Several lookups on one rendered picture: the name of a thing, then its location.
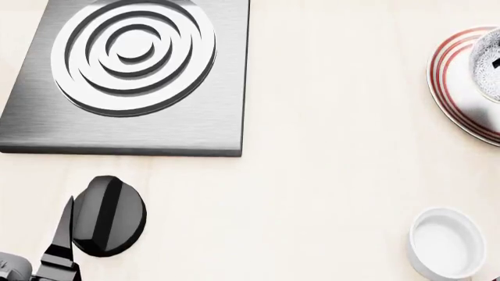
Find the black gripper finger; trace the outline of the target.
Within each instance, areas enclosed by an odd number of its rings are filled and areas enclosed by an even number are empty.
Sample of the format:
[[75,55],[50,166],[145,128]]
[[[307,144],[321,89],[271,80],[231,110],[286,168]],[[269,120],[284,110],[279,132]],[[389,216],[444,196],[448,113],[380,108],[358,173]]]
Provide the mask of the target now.
[[73,260],[73,206],[71,196],[32,281],[82,281],[80,266]]

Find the brushed steel stove burner plate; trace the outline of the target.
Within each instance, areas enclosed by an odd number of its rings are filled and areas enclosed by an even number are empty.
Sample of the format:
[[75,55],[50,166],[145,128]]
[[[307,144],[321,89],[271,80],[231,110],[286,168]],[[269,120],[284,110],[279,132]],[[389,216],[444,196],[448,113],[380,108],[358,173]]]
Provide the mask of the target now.
[[238,157],[251,0],[48,0],[0,152]]

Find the white ramekin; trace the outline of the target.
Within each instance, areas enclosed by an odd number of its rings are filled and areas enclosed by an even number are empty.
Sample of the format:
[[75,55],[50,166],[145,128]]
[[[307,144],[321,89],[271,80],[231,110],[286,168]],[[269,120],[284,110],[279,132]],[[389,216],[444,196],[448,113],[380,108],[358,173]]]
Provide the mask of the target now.
[[484,266],[486,240],[475,222],[454,208],[428,208],[409,227],[407,258],[429,281],[472,281]]

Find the white plate with red stripes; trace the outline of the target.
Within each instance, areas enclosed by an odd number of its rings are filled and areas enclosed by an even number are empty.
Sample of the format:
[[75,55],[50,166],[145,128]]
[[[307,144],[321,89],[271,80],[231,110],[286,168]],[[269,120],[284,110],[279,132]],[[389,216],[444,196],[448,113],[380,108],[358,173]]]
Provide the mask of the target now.
[[471,27],[452,34],[433,50],[426,69],[429,91],[439,109],[469,135],[500,147],[500,103],[486,98],[470,74],[476,42],[497,27]]

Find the black round stove knob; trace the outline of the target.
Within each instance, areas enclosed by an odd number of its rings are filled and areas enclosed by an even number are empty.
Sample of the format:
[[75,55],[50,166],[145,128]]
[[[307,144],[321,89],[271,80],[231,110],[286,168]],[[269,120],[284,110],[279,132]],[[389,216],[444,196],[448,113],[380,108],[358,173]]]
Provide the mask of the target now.
[[147,220],[140,194],[115,176],[97,176],[74,201],[73,242],[92,257],[112,257],[138,241]]

